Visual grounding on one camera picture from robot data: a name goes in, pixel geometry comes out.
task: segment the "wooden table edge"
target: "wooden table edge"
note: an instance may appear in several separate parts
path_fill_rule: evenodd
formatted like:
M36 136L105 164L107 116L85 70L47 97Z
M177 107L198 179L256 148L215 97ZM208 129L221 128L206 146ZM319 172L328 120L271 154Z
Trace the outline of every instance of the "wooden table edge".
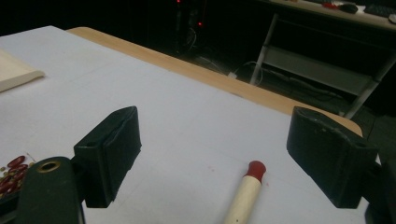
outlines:
M361 127L359 127L358 124L350 119L345 119L338 115L334 115L327 111L315 108L311 105L306 105L274 92L252 86L230 77L226 77L198 65L181 61L172 56L162 54L152 49L144 48L132 42L117 38L112 35L107 35L89 27L77 27L67 30L67 32L288 115L291 115L292 109L295 106L317 110L318 112L323 113L331 119L334 119L338 123L344 125L352 132L362 136Z

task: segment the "white cylinder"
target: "white cylinder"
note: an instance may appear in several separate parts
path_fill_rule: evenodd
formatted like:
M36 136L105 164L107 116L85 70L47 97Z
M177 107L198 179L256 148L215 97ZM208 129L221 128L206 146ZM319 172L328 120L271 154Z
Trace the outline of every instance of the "white cylinder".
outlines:
M262 183L253 176L245 175L233 198L228 214L224 219L224 224L245 224L260 193Z

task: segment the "red cap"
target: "red cap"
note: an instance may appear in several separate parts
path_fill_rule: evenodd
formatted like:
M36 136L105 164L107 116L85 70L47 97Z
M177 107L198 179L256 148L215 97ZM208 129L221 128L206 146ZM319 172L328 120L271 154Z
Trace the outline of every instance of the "red cap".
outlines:
M260 161L251 161L250 164L248 165L248 170L245 175L250 175L255 177L262 182L262 176L264 175L265 171L267 169L265 168L264 164Z

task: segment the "dark background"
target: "dark background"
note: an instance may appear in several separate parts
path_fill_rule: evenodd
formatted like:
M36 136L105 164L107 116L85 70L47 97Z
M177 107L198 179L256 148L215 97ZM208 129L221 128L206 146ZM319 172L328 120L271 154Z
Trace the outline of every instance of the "dark background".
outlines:
M211 63L217 62L225 75L257 60L273 16L266 5L240 0L31 0L6 1L0 8L0 35L47 25L65 30L88 26L182 60L205 55ZM188 46L191 29L196 35L193 46ZM353 29L349 32L365 35ZM362 46L287 22L277 25L271 44L363 74L373 74L390 54L386 48ZM393 67L365 105L379 115L396 116L395 83ZM353 100L353 96L339 93Z

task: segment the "white table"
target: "white table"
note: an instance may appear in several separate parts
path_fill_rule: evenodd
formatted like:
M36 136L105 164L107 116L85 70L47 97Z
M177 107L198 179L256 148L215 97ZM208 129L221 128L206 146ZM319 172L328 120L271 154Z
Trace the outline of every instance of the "white table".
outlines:
M136 105L142 151L107 209L87 223L221 223L253 160L267 172L250 223L364 223L335 208L286 150L290 115L54 27L0 37L46 73L0 93L0 162L72 158L112 111Z

